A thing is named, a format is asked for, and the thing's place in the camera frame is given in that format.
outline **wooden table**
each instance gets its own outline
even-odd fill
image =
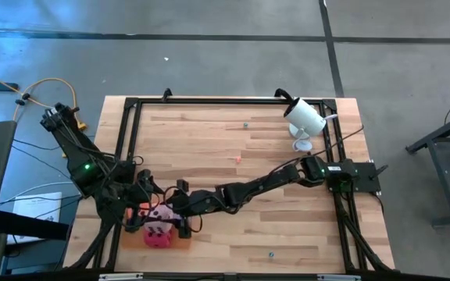
[[[115,150],[124,99],[105,97],[95,138],[102,151]],[[346,136],[361,127],[357,101],[354,98],[336,101],[341,133]],[[144,105],[135,148],[135,154],[145,159],[140,169],[150,169],[161,187],[185,179],[191,191],[264,176],[273,167],[300,155],[291,148],[293,139],[283,118],[285,108],[285,105]],[[324,149],[322,137],[314,137],[312,142],[313,151]],[[355,162],[370,158],[363,132],[348,138],[345,150]],[[368,194],[356,194],[355,203],[363,236],[384,263],[393,268],[379,202]],[[236,215],[216,213],[204,215],[203,219],[202,231],[193,233],[191,246],[185,250],[136,251],[120,243],[116,271],[344,271],[334,202],[325,186],[309,189],[292,184],[255,197]],[[99,225],[93,200],[82,201],[64,265],[80,257]],[[349,243],[352,260],[357,265],[353,239]],[[110,237],[105,242],[104,264],[109,248]]]

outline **pink toy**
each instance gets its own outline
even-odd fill
[[[150,213],[151,218],[172,219],[173,211],[166,205],[158,205]],[[168,222],[147,222],[144,224],[144,242],[149,247],[165,248],[171,245],[171,227]]]

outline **wooden tabletop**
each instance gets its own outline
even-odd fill
[[[124,96],[105,97],[95,137],[95,144],[102,151],[115,151],[124,99]],[[357,131],[361,127],[357,101],[354,98],[336,101],[342,135]],[[143,156],[145,163],[139,169],[150,169],[161,187],[185,179],[191,191],[211,190],[216,184],[264,176],[275,166],[300,155],[291,148],[293,139],[283,118],[285,108],[285,105],[143,105],[135,154]],[[314,137],[312,143],[312,151],[324,149],[322,137]],[[345,140],[345,150],[354,162],[370,159],[363,132]],[[379,202],[368,194],[356,194],[355,203],[363,236],[384,263],[393,268]],[[82,201],[65,266],[86,250],[99,225],[93,200]],[[352,260],[358,265],[353,239],[349,243]],[[104,264],[109,248],[110,237],[105,243]],[[255,197],[236,215],[204,215],[202,231],[193,233],[188,249],[140,250],[120,244],[116,271],[343,272],[332,195],[325,186],[306,188],[292,184],[272,190]]]

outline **paper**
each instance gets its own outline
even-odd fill
[[[35,198],[35,197],[42,197],[47,199],[53,199],[53,200],[46,200],[42,198]],[[15,201],[13,205],[13,213],[17,215],[24,215],[27,217],[35,218],[38,215],[44,214],[46,212],[50,212],[49,214],[43,215],[39,217],[38,219],[48,220],[50,222],[58,222],[60,218],[60,209],[56,210],[57,208],[60,208],[60,204],[62,202],[62,192],[55,192],[55,193],[49,193],[49,194],[34,194],[34,195],[25,195],[25,196],[18,196],[15,198],[18,201]],[[15,235],[15,239],[13,239],[13,235],[8,235],[7,237],[7,244],[14,244],[15,240],[18,244],[21,243],[28,243],[32,241],[38,241],[42,240],[41,238],[37,237],[23,237],[23,236],[17,236]]]

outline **gray floor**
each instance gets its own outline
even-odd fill
[[[327,0],[335,36],[450,37],[450,1]],[[146,34],[267,34],[323,36],[317,0],[0,0],[0,29]],[[450,45],[336,44],[345,97],[358,99],[370,154],[390,168],[380,177],[397,269],[450,276],[450,227],[430,220],[448,214],[430,156],[404,147],[443,123],[450,106]],[[95,41],[0,38],[0,77],[28,85],[44,77],[68,80],[80,115],[95,134],[107,94],[334,97],[325,43],[225,41]],[[60,84],[34,94],[70,104]],[[0,93],[0,120],[16,98]],[[29,106],[16,138],[55,146]],[[59,151],[24,148],[65,170]],[[63,176],[12,151],[1,198]],[[73,187],[56,187],[73,192]],[[52,254],[59,256],[59,247]]]

